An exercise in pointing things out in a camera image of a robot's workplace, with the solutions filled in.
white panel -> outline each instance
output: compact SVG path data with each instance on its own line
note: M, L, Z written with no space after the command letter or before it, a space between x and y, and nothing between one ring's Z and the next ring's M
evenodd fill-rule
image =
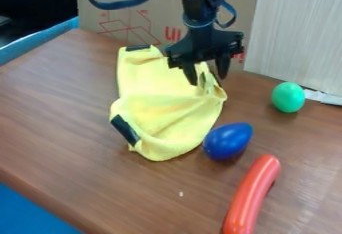
M342 0L258 0L245 69L342 95Z

cable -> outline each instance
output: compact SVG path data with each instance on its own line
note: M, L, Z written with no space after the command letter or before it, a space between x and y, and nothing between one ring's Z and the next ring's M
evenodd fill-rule
M233 15L233 18L230 21L226 22L225 24L219 23L218 20L216 20L215 22L222 29L226 29L226 28L230 27L236 21L237 12L236 12L235 8L232 5L228 4L227 2L223 2L222 7L224 7L228 12L230 12Z
M99 2L97 0L89 0L95 7L103 9L103 10L116 10L126 7L133 7L140 5L147 0L122 0L115 2Z

blue surface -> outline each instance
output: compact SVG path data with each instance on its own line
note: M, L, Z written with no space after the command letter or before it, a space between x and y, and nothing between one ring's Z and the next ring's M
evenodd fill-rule
M74 28L78 28L77 17L0 48L0 66Z
M0 183L1 234L79 234L59 218Z

black cable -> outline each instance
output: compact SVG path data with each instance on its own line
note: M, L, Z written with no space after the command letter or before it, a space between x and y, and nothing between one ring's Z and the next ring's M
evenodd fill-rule
M103 9L103 10L116 10L126 7L133 7L140 5L147 0L122 0L115 2L99 2L97 0L89 0L95 7Z

cardboard box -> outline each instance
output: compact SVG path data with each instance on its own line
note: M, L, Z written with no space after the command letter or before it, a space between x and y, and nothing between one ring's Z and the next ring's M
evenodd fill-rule
M238 12L237 21L230 29L244 32L247 47L257 0L227 1ZM149 0L137 7L115 11L97 9L88 0L78 0L78 6L81 28L131 44L152 44L163 49L179 41L187 31L181 18L181 0ZM225 10L219 12L221 22L230 18ZM242 70L244 55L235 58L232 69Z

